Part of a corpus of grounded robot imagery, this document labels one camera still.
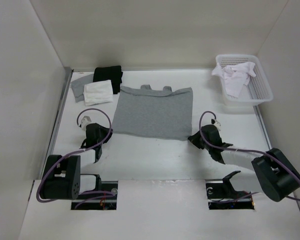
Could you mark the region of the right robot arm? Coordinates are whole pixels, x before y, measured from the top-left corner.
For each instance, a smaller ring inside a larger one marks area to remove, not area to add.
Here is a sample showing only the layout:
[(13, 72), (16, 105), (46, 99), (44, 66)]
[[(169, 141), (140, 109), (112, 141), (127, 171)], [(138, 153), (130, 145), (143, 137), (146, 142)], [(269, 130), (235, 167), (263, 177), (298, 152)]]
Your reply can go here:
[(278, 148), (266, 152), (235, 147), (222, 140), (219, 130), (213, 124), (200, 127), (188, 137), (190, 143), (201, 150), (207, 150), (210, 157), (223, 165), (234, 165), (253, 171), (251, 190), (264, 193), (270, 200), (279, 202), (300, 188), (300, 174)]

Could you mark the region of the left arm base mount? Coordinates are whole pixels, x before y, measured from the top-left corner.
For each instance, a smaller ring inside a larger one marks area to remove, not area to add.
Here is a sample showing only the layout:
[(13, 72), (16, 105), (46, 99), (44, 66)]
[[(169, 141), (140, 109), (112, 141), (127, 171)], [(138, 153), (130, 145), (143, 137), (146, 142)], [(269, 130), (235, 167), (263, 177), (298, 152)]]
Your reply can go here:
[(79, 195), (71, 202), (75, 211), (107, 211), (117, 209), (118, 181), (102, 181), (98, 190), (101, 193)]

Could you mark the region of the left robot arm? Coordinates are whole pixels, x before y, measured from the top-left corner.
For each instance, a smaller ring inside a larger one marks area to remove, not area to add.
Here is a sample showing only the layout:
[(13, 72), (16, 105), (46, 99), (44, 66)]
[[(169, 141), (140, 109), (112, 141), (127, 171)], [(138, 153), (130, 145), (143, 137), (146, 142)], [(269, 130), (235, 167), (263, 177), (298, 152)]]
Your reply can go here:
[(85, 126), (85, 136), (80, 149), (65, 156), (52, 154), (46, 161), (43, 177), (38, 187), (36, 198), (39, 202), (55, 200), (75, 200), (81, 188), (81, 156), (85, 150), (93, 150), (92, 163), (97, 163), (102, 156), (102, 145), (107, 143), (113, 130), (98, 123)]

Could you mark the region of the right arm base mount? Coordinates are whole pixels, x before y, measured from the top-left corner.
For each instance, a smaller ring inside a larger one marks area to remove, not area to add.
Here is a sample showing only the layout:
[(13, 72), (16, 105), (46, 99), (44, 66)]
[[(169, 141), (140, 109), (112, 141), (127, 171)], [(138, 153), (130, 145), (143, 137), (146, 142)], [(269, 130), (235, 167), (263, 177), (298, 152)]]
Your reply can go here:
[(209, 210), (254, 210), (252, 196), (247, 191), (237, 191), (230, 180), (240, 173), (236, 170), (222, 179), (213, 179), (205, 182)]

